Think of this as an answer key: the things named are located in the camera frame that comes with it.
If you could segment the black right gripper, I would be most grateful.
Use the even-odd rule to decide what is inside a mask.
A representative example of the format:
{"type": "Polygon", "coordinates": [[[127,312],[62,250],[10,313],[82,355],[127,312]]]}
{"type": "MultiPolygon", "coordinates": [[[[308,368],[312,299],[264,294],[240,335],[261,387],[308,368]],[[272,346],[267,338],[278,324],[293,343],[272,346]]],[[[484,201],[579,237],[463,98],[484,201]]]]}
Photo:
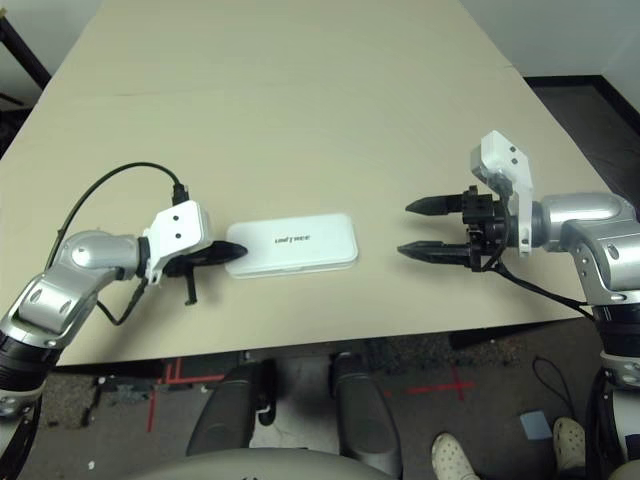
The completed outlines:
{"type": "Polygon", "coordinates": [[[500,193],[480,194],[472,185],[463,194],[423,197],[405,207],[410,213],[444,216],[462,211],[466,244],[441,241],[415,241],[397,247],[411,259],[433,263],[469,266],[473,272],[492,270],[504,250],[517,245],[517,221],[510,214],[509,199],[500,193]]]}

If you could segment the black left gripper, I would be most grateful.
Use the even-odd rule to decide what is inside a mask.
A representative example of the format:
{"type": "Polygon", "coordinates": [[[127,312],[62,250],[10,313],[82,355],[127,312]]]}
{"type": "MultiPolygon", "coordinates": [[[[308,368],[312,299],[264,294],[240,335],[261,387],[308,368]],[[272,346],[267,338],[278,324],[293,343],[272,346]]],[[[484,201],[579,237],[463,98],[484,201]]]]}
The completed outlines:
{"type": "Polygon", "coordinates": [[[164,267],[164,274],[169,278],[183,277],[186,281],[186,306],[197,303],[194,270],[196,267],[225,264],[244,257],[246,247],[228,241],[214,241],[213,249],[203,249],[188,255],[181,255],[170,260],[164,267]]]}

